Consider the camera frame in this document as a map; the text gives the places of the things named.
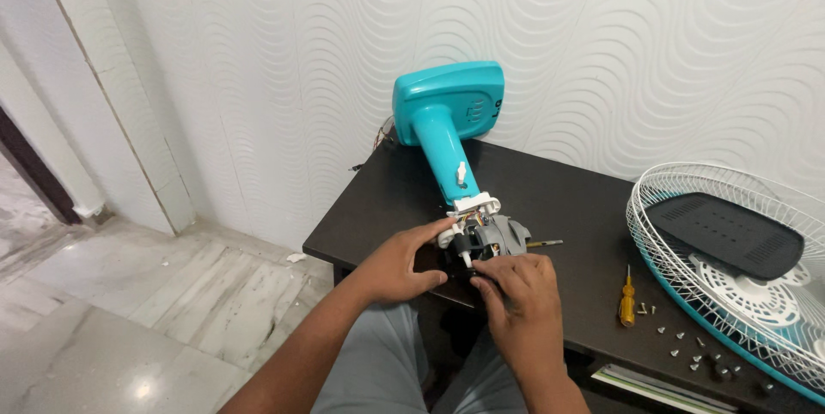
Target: dark wooden table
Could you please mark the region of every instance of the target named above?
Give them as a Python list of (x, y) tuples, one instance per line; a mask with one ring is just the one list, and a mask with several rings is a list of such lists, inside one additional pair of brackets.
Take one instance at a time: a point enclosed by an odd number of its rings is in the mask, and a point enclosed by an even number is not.
[[(589, 358), (591, 372), (615, 363), (743, 412), (822, 411), (783, 384), (765, 395), (760, 384), (769, 377), (708, 335), (656, 282), (627, 229), (624, 211), (633, 183), (478, 140), (465, 141), (464, 150), (479, 187), (501, 200), (502, 214), (521, 222), (534, 240), (564, 240), (534, 252), (553, 260), (565, 348)], [(351, 271), (393, 233), (440, 219), (445, 211), (421, 148), (384, 142), (304, 242), (304, 252)], [(423, 248), (417, 267), (435, 267), (436, 254)], [(656, 306), (655, 315), (637, 316), (632, 328), (616, 317), (628, 263), (636, 302)], [(450, 280), (434, 293), (458, 307), (482, 307), (468, 283)], [(665, 333), (659, 334), (662, 326)], [(678, 332), (685, 337), (677, 339)], [(715, 354), (730, 367), (740, 365), (741, 374), (717, 380), (710, 364)], [(692, 356), (703, 356), (699, 370), (690, 369)]]

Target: teal plastic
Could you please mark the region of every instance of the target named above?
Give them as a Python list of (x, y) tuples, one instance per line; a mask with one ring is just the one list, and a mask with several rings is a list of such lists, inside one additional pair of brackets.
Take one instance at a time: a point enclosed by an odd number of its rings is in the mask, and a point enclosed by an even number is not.
[[(395, 80), (398, 141), (424, 149), (449, 206), (480, 192), (461, 140), (484, 134), (496, 124), (503, 97), (504, 73), (496, 61), (433, 67)], [(467, 172), (459, 185), (456, 172), (462, 161)]]
[(735, 352), (737, 355), (742, 356), (743, 358), (745, 358), (749, 363), (757, 366), (761, 370), (768, 373), (768, 375), (770, 377), (773, 377), (775, 380), (783, 383), (784, 385), (786, 385), (789, 388), (793, 389), (794, 391), (796, 391), (800, 395), (804, 396), (805, 398), (808, 398), (811, 401), (818, 403), (820, 406), (825, 407), (825, 398), (822, 395), (814, 392), (810, 388), (803, 387), (803, 385), (797, 383), (791, 377), (788, 377), (787, 375), (782, 374), (781, 372), (779, 372), (775, 368), (772, 368), (765, 361), (763, 361), (763, 360), (759, 359), (758, 357), (752, 355), (748, 350), (745, 350), (742, 346), (737, 345), (737, 343), (735, 341), (731, 340), (730, 337), (723, 334), (716, 327), (711, 325), (707, 321), (707, 319), (705, 319), (701, 314), (697, 313), (696, 309), (694, 309), (689, 303), (687, 303), (685, 301), (685, 299), (682, 298), (679, 293), (676, 293), (673, 286), (671, 286), (671, 284), (669, 284), (667, 282), (667, 280), (665, 280), (665, 278), (662, 277), (662, 273), (659, 272), (659, 270), (658, 270), (658, 268), (656, 268), (654, 262), (651, 261), (650, 256), (648, 255), (648, 252), (645, 248), (645, 245), (644, 244), (639, 244), (638, 241), (636, 243), (637, 243), (637, 247), (639, 247), (639, 251), (642, 253), (642, 257), (644, 257), (644, 259), (645, 259), (645, 263), (648, 265), (648, 268), (650, 269), (650, 271), (652, 271), (654, 273), (654, 276), (656, 276), (656, 280), (658, 280), (658, 282), (660, 284), (662, 284), (662, 286), (665, 288), (665, 291), (667, 292), (667, 294), (669, 294), (671, 297), (673, 297), (673, 299), (675, 299), (676, 303), (679, 304), (679, 306), (682, 309), (684, 309), (687, 314), (689, 314), (691, 317), (693, 317), (693, 320), (695, 320), (697, 323), (699, 323), (699, 325), (701, 325), (703, 328), (705, 328), (705, 330), (707, 330), (713, 336), (715, 336), (717, 340), (722, 342), (722, 344), (727, 346), (729, 349), (733, 350), (733, 352)]

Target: gray pants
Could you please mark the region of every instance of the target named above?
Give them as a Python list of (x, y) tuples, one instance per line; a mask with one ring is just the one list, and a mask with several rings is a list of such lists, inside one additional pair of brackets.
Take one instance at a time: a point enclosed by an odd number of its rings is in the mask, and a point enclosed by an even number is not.
[[(312, 412), (426, 413), (421, 383), (428, 363), (417, 317), (407, 303), (367, 308), (346, 336)], [(516, 380), (489, 332), (479, 335), (464, 367), (432, 412), (527, 412)]]

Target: hand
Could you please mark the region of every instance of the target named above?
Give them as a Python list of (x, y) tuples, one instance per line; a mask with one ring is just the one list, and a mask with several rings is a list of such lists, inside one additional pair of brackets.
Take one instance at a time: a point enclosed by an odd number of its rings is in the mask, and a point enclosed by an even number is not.
[(473, 261), (473, 267), (495, 279), (510, 297), (506, 307), (494, 283), (481, 277), (470, 280), (487, 305), (492, 338), (519, 383), (566, 377), (562, 307), (550, 258), (494, 256)]
[(366, 294), (368, 303), (406, 301), (447, 282), (447, 274), (443, 271), (413, 272), (413, 262), (418, 248), (449, 229), (454, 222), (453, 218), (441, 219), (396, 233), (344, 282), (355, 283), (356, 289)]

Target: marble floor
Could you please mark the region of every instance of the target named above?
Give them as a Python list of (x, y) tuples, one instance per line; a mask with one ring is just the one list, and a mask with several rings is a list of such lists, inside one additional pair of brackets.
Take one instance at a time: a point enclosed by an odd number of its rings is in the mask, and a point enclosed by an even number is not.
[(47, 233), (0, 261), (0, 413), (215, 412), (333, 287), (203, 222)]
[(55, 216), (0, 153), (0, 258), (57, 224)]

